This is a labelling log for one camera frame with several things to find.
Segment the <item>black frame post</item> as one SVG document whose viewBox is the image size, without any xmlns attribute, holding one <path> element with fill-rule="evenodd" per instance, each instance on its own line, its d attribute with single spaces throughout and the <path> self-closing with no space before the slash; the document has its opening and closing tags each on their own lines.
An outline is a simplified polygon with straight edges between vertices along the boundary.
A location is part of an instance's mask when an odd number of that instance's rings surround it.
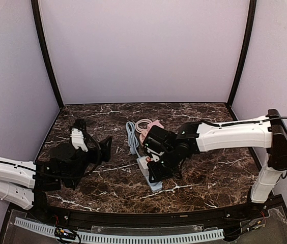
<svg viewBox="0 0 287 244">
<path fill-rule="evenodd" d="M 236 94 L 237 94 L 237 91 L 239 88 L 241 76 L 243 73 L 243 69 L 244 69 L 244 65 L 245 65 L 245 61 L 246 61 L 246 57 L 247 57 L 247 52 L 249 49 L 252 29 L 253 29 L 253 23 L 254 23 L 255 12 L 256 12 L 256 4 L 257 4 L 257 0 L 250 0 L 249 1 L 246 26 L 245 26 L 245 31 L 244 31 L 243 41 L 242 41 L 241 52 L 240 52 L 240 56 L 238 59 L 238 64 L 237 64 L 235 76 L 233 79 L 233 83 L 231 86 L 231 91 L 229 93 L 229 97 L 228 97 L 228 100 L 226 103 L 228 110 L 232 109 L 232 106 L 234 104 L 235 97 L 236 97 Z"/>
<path fill-rule="evenodd" d="M 44 27 L 42 23 L 42 18 L 41 18 L 41 13 L 40 13 L 40 6 L 39 6 L 39 1 L 38 0 L 31 0 L 31 6 L 32 6 L 32 12 L 33 12 L 33 18 L 34 18 L 34 23 L 36 27 L 36 32 L 37 32 L 37 37 L 44 61 L 44 65 L 46 68 L 46 72 L 49 78 L 49 82 L 55 97 L 55 100 L 57 102 L 57 105 L 59 107 L 59 110 L 62 110 L 64 107 L 63 99 L 60 93 L 60 90 L 58 88 L 58 83 L 56 81 L 56 77 L 53 71 L 53 66 L 51 63 L 50 55 L 48 52 L 48 47 L 44 35 Z"/>
</svg>

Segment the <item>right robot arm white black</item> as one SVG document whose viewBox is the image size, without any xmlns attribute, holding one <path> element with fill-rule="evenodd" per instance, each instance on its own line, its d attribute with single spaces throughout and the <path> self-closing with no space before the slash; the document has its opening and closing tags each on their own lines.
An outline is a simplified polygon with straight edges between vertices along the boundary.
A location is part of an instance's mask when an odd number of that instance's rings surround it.
<svg viewBox="0 0 287 244">
<path fill-rule="evenodd" d="M 224 148 L 259 147 L 266 161 L 251 187 L 250 202 L 263 204 L 287 171 L 287 117 L 276 109 L 248 120 L 184 123 L 176 133 L 152 126 L 143 141 L 148 157 L 148 179 L 156 183 L 179 175 L 181 164 L 192 155 Z"/>
</svg>

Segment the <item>left black frame post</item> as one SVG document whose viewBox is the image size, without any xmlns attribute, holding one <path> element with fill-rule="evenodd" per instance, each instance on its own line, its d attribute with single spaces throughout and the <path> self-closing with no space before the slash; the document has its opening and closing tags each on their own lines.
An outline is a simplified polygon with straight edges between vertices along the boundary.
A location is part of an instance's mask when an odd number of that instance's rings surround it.
<svg viewBox="0 0 287 244">
<path fill-rule="evenodd" d="M 34 23 L 36 27 L 36 32 L 37 32 L 37 37 L 44 61 L 44 65 L 46 68 L 46 72 L 49 78 L 49 82 L 55 97 L 55 100 L 57 102 L 57 105 L 59 107 L 59 110 L 62 110 L 64 107 L 63 99 L 60 93 L 60 90 L 58 88 L 58 83 L 56 81 L 56 77 L 53 71 L 53 66 L 51 63 L 50 55 L 48 52 L 48 47 L 44 35 L 44 27 L 42 23 L 42 18 L 41 18 L 41 13 L 40 13 L 40 6 L 39 6 L 39 1 L 38 0 L 31 0 L 31 6 L 32 6 L 32 12 L 33 12 L 33 18 L 34 18 Z"/>
</svg>

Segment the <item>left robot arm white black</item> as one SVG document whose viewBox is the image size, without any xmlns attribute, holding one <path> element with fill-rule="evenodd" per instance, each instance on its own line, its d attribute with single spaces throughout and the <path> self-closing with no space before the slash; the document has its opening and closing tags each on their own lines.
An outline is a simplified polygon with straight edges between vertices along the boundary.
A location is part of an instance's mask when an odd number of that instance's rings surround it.
<svg viewBox="0 0 287 244">
<path fill-rule="evenodd" d="M 29 210 L 46 205 L 45 192 L 62 187 L 75 190 L 80 181 L 111 157 L 112 137 L 87 146 L 88 139 L 72 139 L 49 151 L 47 161 L 18 161 L 0 157 L 0 199 Z"/>
</svg>

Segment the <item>white cube socket adapter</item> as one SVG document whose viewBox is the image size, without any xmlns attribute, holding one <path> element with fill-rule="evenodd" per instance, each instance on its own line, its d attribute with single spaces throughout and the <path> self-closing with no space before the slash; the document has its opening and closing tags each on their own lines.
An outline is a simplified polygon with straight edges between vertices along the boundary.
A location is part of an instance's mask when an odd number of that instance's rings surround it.
<svg viewBox="0 0 287 244">
<path fill-rule="evenodd" d="M 138 166 L 144 176 L 149 175 L 149 168 L 148 168 L 148 162 L 151 161 L 151 158 L 149 156 L 142 156 L 136 159 Z"/>
</svg>

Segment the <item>pink cube socket adapter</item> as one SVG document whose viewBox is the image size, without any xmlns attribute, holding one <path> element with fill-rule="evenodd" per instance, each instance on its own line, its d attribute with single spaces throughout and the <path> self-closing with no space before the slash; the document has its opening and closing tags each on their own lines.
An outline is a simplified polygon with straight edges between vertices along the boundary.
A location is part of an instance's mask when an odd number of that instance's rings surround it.
<svg viewBox="0 0 287 244">
<path fill-rule="evenodd" d="M 158 126 L 160 128 L 164 128 L 164 126 L 160 123 L 159 120 L 155 120 L 155 121 L 148 124 L 149 128 L 152 128 L 153 126 Z"/>
</svg>

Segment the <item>right black frame post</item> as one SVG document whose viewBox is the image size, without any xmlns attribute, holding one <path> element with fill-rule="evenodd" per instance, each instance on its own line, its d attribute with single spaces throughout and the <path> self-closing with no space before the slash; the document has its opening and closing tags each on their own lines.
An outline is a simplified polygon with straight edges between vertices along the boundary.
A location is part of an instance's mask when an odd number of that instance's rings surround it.
<svg viewBox="0 0 287 244">
<path fill-rule="evenodd" d="M 231 86 L 231 91 L 229 93 L 229 97 L 228 97 L 228 100 L 226 103 L 228 110 L 232 109 L 232 106 L 234 104 L 235 97 L 236 97 L 236 94 L 237 94 L 237 91 L 239 88 L 241 76 L 243 73 L 243 69 L 244 69 L 244 65 L 245 65 L 245 61 L 246 61 L 246 57 L 247 57 L 247 52 L 249 49 L 252 29 L 253 29 L 253 23 L 254 23 L 255 12 L 256 12 L 256 4 L 257 4 L 257 0 L 250 0 L 249 1 L 246 26 L 245 26 L 245 31 L 244 31 L 243 41 L 242 41 L 241 52 L 240 52 L 240 56 L 238 59 L 238 64 L 237 64 L 235 76 L 233 79 L 233 83 Z"/>
</svg>

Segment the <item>black front frame rail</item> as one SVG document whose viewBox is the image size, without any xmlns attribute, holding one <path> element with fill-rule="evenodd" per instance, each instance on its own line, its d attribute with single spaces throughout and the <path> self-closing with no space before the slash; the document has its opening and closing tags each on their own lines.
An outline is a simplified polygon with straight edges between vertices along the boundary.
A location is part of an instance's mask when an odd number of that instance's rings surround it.
<svg viewBox="0 0 287 244">
<path fill-rule="evenodd" d="M 214 208 L 176 213 L 103 213 L 85 210 L 73 210 L 61 207 L 47 206 L 44 209 L 24 210 L 15 204 L 10 204 L 10 210 L 18 210 L 32 219 L 53 224 L 56 220 L 59 224 L 71 227 L 90 229 L 92 226 L 103 227 L 175 227 L 202 225 L 203 227 L 229 228 L 238 225 L 244 220 L 260 218 L 261 212 L 270 207 L 268 200 L 264 204 L 244 203 L 229 207 Z"/>
</svg>

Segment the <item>blue power strip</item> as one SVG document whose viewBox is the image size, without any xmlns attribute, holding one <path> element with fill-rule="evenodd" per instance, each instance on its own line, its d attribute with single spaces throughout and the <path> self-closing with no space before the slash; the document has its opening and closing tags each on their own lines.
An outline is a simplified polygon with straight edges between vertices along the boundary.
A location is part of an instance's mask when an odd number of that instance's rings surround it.
<svg viewBox="0 0 287 244">
<path fill-rule="evenodd" d="M 147 184 L 148 184 L 149 188 L 151 189 L 151 191 L 153 193 L 157 193 L 157 192 L 162 190 L 162 182 L 161 181 L 160 182 L 155 182 L 155 183 L 150 183 L 148 175 L 145 176 L 145 179 L 147 181 Z"/>
</svg>

